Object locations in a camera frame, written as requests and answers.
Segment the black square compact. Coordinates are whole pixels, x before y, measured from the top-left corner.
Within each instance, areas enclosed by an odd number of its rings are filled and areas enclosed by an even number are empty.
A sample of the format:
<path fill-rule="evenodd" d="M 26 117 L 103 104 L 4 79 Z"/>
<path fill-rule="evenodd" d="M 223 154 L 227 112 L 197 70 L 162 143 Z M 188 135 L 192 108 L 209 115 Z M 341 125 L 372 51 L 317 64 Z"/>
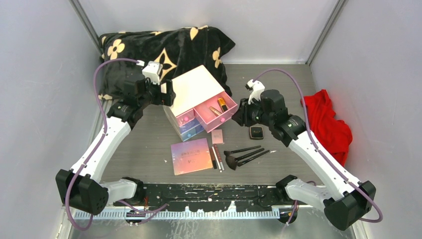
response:
<path fill-rule="evenodd" d="M 264 130 L 262 126 L 251 126 L 249 128 L 249 138 L 251 140 L 262 140 L 264 138 Z"/>

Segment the white pink drawer organizer box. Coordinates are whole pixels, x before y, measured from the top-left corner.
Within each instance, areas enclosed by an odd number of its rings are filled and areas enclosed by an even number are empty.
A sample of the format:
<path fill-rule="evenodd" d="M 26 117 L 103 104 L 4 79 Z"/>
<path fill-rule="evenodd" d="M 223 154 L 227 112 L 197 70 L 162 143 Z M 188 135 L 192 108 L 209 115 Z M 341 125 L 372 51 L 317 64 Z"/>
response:
<path fill-rule="evenodd" d="M 205 66 L 184 73 L 172 82 L 176 98 L 171 107 L 164 106 L 163 109 L 180 139 L 187 141 L 205 131 L 193 108 L 225 90 Z"/>

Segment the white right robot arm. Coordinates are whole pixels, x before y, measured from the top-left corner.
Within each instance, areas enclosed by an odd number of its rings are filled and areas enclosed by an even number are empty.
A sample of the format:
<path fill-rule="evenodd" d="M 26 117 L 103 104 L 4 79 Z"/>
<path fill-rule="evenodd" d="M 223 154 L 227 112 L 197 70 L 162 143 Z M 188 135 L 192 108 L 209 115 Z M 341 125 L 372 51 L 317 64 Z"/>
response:
<path fill-rule="evenodd" d="M 232 119 L 240 126 L 262 124 L 273 137 L 296 153 L 324 184 L 312 186 L 294 175 L 288 175 L 276 186 L 277 200 L 284 205 L 301 201 L 324 212 L 330 223 L 346 230 L 363 220 L 373 207 L 376 187 L 370 181 L 362 182 L 341 166 L 308 131 L 306 122 L 290 114 L 284 97 L 277 90 L 264 90 L 260 99 L 240 100 Z"/>

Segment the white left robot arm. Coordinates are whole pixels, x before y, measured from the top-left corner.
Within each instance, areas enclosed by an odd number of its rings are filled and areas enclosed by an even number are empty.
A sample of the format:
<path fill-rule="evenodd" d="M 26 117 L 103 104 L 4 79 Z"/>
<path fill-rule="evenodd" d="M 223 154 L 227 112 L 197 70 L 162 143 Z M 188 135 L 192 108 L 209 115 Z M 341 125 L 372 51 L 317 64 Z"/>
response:
<path fill-rule="evenodd" d="M 155 85 L 148 77 L 128 77 L 123 97 L 106 115 L 105 126 L 71 169 L 61 169 L 56 183 L 62 203 L 92 215 L 115 202 L 138 206 L 144 202 L 143 182 L 131 177 L 103 183 L 101 178 L 112 155 L 142 118 L 149 105 L 171 106 L 176 97 L 172 80 Z"/>

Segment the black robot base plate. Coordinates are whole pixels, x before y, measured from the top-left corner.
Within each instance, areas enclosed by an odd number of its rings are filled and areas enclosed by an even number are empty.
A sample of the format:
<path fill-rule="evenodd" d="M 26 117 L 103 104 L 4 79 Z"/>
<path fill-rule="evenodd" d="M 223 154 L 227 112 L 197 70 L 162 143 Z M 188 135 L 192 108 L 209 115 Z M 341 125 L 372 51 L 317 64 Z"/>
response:
<path fill-rule="evenodd" d="M 236 212 L 266 212 L 273 207 L 292 206 L 274 185 L 257 184 L 144 184 L 141 199 L 132 206 L 155 210 L 164 204 L 170 212 L 225 212 L 234 204 Z"/>

